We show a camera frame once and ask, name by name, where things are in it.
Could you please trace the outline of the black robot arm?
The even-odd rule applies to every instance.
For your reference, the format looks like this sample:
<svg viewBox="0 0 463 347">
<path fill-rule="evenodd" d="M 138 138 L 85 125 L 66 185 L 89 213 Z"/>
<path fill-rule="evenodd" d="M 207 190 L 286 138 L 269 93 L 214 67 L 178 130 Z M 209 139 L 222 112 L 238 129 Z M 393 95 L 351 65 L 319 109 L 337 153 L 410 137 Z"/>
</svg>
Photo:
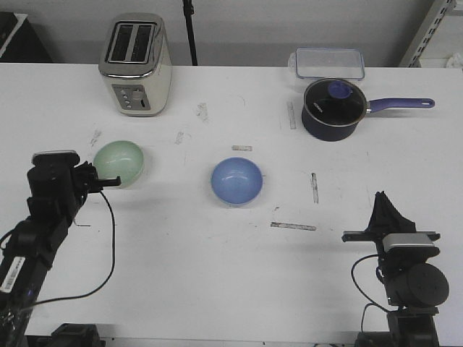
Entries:
<svg viewBox="0 0 463 347">
<path fill-rule="evenodd" d="M 95 321 L 108 336 L 308 342 L 349 338 L 363 304 L 397 339 L 429 338 L 449 287 L 438 254 L 389 201 L 396 179 L 324 174 L 248 205 L 115 205 L 116 272 Z"/>
<path fill-rule="evenodd" d="M 29 216 L 10 232 L 1 261 L 1 345 L 19 346 L 58 248 L 96 170 L 75 152 L 39 153 L 27 173 Z"/>
</svg>

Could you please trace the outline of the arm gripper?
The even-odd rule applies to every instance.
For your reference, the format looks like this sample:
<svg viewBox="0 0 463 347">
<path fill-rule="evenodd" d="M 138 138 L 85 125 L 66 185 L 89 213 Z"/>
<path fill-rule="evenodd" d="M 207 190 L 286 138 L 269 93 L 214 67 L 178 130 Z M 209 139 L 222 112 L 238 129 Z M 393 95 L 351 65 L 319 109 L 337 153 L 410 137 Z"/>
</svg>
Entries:
<svg viewBox="0 0 463 347">
<path fill-rule="evenodd" d="M 121 178 L 98 179 L 95 167 L 76 158 L 34 158 L 27 173 L 32 217 L 74 217 L 89 194 L 100 187 L 118 187 Z"/>
<path fill-rule="evenodd" d="M 377 234 L 383 226 L 388 234 Z M 416 229 L 415 222 L 405 218 L 385 192 L 376 192 L 372 215 L 365 231 L 345 231 L 343 242 L 372 241 L 381 259 L 381 267 L 411 267 L 426 263 L 441 251 L 434 244 L 440 239 L 435 232 Z"/>
</svg>

